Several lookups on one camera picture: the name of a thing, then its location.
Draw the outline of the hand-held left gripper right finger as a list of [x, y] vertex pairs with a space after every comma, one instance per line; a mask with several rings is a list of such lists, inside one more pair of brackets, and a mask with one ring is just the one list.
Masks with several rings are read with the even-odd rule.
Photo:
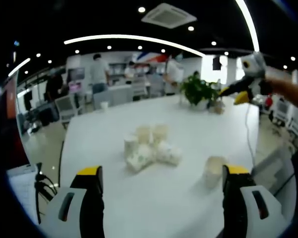
[[224, 238], [277, 238], [287, 228], [282, 206], [242, 166], [223, 165]]

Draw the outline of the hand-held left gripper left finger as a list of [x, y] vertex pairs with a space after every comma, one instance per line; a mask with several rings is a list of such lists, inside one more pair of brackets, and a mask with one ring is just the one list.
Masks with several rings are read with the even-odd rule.
[[103, 238], [103, 173], [101, 166], [79, 171], [69, 187], [60, 187], [41, 221], [47, 238]]

